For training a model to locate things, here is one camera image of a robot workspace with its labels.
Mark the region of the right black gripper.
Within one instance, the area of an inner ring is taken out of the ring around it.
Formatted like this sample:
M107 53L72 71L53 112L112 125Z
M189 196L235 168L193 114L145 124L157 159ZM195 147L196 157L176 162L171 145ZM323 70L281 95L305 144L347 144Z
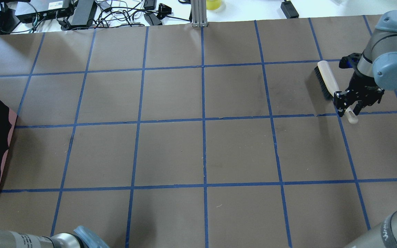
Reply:
M380 103L385 90L376 85L373 77L354 72L345 91L333 92L333 103L340 117L346 109L356 103L353 113L359 115L362 108Z

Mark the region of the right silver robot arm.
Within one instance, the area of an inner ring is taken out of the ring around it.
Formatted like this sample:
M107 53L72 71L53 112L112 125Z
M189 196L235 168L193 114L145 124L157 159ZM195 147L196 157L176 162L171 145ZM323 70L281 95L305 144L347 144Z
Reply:
M339 116L354 119L362 108L380 102L385 91L397 91L397 10L384 13L356 59L343 57L340 68L353 68L345 91L334 90ZM397 248L397 211L387 216L347 248Z

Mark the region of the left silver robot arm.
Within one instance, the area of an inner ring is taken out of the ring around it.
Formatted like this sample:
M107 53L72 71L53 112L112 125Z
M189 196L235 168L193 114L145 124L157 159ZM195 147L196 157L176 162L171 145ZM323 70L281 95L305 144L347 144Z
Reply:
M51 237L0 230L0 248L108 248L109 245L90 229L78 226L72 233Z

